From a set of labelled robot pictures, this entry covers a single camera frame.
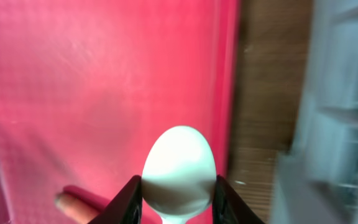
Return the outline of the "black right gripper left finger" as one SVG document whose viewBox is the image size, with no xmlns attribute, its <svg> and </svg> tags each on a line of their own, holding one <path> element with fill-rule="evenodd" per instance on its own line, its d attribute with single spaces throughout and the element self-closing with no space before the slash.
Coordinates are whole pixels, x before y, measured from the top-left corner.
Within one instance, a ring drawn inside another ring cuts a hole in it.
<svg viewBox="0 0 358 224">
<path fill-rule="evenodd" d="M 88 193 L 89 201 L 100 212 L 90 224 L 140 224 L 142 218 L 141 176 L 133 176 L 107 204 L 106 199 Z"/>
</svg>

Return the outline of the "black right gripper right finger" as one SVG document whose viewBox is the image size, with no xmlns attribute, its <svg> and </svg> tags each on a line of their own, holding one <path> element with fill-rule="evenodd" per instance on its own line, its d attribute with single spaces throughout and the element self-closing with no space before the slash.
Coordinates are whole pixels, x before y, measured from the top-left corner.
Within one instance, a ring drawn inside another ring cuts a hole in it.
<svg viewBox="0 0 358 224">
<path fill-rule="evenodd" d="M 264 224 L 221 175 L 216 177 L 212 216 L 213 224 Z"/>
</svg>

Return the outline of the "orange carrot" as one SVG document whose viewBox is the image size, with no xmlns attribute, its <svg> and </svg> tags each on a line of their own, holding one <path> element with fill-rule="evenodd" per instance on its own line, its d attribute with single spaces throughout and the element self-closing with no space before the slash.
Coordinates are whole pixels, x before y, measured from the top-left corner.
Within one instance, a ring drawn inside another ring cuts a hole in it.
<svg viewBox="0 0 358 224">
<path fill-rule="evenodd" d="M 68 193 L 59 193 L 55 197 L 55 206 L 68 218 L 79 224 L 87 224 L 100 212 Z"/>
</svg>

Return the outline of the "white plastic spoon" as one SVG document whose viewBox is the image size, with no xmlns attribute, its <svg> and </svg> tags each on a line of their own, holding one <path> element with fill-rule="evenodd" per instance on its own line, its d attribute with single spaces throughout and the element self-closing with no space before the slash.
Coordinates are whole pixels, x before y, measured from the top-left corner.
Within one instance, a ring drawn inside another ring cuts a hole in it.
<svg viewBox="0 0 358 224">
<path fill-rule="evenodd" d="M 142 196 L 162 224 L 186 223 L 212 204 L 216 165 L 205 137 L 175 126 L 154 143 L 141 175 Z"/>
</svg>

